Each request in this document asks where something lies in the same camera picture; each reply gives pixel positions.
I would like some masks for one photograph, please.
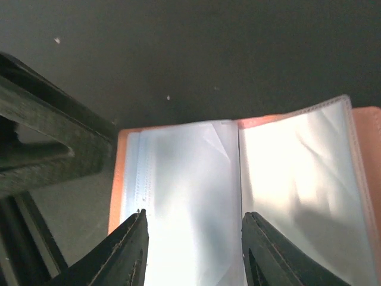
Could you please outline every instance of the dark tabletop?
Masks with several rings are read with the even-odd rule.
[[[0,50],[119,128],[284,113],[340,94],[378,106],[380,3],[7,1]],[[113,165],[33,191],[69,264],[107,234]]]

